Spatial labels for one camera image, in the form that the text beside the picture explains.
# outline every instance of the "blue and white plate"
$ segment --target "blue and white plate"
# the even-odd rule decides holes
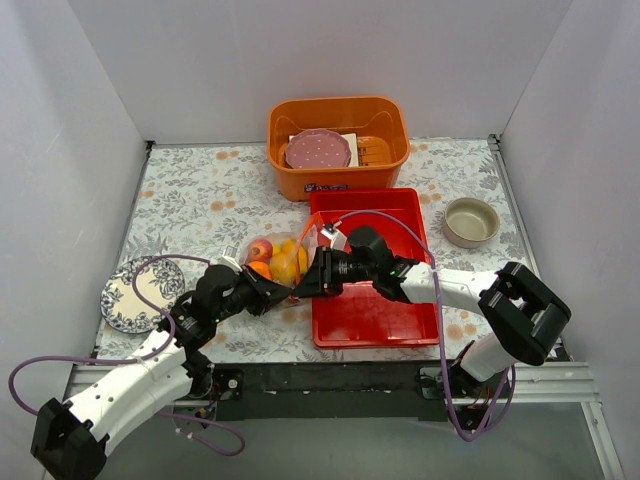
[[[139,257],[118,267],[102,291],[100,312],[105,321],[124,333],[153,330],[162,315],[144,304],[133,291],[131,281],[136,269],[151,257]],[[153,262],[138,275],[138,290],[156,304],[169,310],[185,291],[182,271],[171,260]]]

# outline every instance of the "apple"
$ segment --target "apple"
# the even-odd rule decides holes
[[[248,248],[247,263],[249,262],[265,262],[273,256],[273,245],[266,238],[260,238],[251,242]]]

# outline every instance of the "sticker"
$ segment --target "sticker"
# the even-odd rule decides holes
[[[196,324],[196,319],[193,317],[185,318],[184,320],[179,320],[180,326],[185,330],[189,330]]]
[[[307,183],[304,186],[305,193],[309,192],[319,192],[326,190],[347,190],[349,185],[318,185],[315,183]]]

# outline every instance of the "bowl rim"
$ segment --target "bowl rim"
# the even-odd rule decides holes
[[[452,206],[454,206],[455,204],[462,203],[464,201],[471,201],[473,203],[481,205],[487,211],[491,212],[491,214],[495,217],[495,219],[496,219],[496,228],[493,230],[493,232],[491,232],[491,234],[489,236],[484,237],[484,238],[482,238],[480,240],[473,239],[473,238],[468,238],[468,237],[465,237],[464,235],[460,234],[455,228],[453,228],[451,226],[451,224],[449,223],[449,218],[448,218],[449,217],[450,208]],[[453,234],[457,235],[458,237],[460,237],[463,240],[466,240],[467,242],[475,242],[475,243],[482,243],[482,242],[486,242],[488,240],[491,240],[500,231],[500,225],[502,223],[500,221],[500,215],[498,215],[498,212],[496,211],[495,208],[493,208],[490,204],[488,204],[484,200],[480,200],[479,198],[474,198],[474,197],[460,197],[460,198],[456,198],[455,200],[452,200],[451,202],[449,202],[449,204],[447,205],[447,207],[444,210],[444,222],[447,224],[447,228],[449,228],[449,230],[451,230],[451,232]]]

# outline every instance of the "orange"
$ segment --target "orange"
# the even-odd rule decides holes
[[[269,265],[264,262],[250,262],[248,265],[255,270],[255,272],[259,275],[262,275],[267,280],[273,280],[273,276],[271,275],[271,270],[269,270]]]

